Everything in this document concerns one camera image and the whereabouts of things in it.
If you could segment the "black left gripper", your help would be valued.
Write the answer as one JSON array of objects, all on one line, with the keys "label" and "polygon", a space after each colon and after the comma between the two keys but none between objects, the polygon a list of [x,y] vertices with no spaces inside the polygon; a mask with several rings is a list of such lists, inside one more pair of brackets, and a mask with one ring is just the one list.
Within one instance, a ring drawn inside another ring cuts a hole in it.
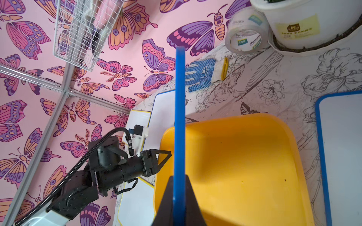
[{"label": "black left gripper", "polygon": [[[172,157],[171,151],[149,149],[140,152],[140,156],[129,158],[125,163],[107,166],[97,172],[98,191],[107,195],[113,189],[115,195],[131,191],[138,183],[138,177],[150,177],[158,174]],[[133,183],[130,188],[118,190],[117,186],[127,182]]]}]

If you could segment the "yellow plastic storage tray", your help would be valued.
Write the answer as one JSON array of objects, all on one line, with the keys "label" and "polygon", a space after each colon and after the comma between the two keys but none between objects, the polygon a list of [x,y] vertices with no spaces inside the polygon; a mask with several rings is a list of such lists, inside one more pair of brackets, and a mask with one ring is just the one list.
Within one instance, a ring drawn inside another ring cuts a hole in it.
[{"label": "yellow plastic storage tray", "polygon": [[312,226],[297,143],[269,114],[190,123],[185,173],[208,226]]}]

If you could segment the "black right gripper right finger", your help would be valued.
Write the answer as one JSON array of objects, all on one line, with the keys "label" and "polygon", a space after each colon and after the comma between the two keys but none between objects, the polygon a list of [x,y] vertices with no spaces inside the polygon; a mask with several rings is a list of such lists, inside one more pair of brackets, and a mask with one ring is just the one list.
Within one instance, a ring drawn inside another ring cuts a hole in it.
[{"label": "black right gripper right finger", "polygon": [[196,196],[194,194],[188,175],[185,176],[186,191],[186,209],[185,209],[185,225],[186,226],[206,226],[206,222],[202,216]]}]

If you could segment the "yellow-framed whiteboard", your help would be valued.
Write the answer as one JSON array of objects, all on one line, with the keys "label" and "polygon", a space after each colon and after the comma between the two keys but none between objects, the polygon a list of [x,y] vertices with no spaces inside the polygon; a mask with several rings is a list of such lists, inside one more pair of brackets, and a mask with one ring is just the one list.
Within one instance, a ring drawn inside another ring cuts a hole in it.
[{"label": "yellow-framed whiteboard", "polygon": [[114,226],[151,226],[155,218],[154,186],[148,181],[138,178],[135,188],[133,183],[124,183],[119,188],[130,188],[131,191],[117,196]]},{"label": "yellow-framed whiteboard", "polygon": [[125,128],[131,135],[135,134],[135,126],[148,127],[150,123],[151,112],[141,110],[131,110]]}]

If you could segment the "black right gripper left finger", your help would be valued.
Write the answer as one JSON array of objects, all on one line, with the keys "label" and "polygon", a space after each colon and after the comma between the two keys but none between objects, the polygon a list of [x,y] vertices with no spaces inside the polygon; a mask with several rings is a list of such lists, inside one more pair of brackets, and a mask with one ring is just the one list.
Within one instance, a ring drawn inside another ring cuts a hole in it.
[{"label": "black right gripper left finger", "polygon": [[168,180],[162,201],[152,223],[152,226],[173,225],[173,176]]}]

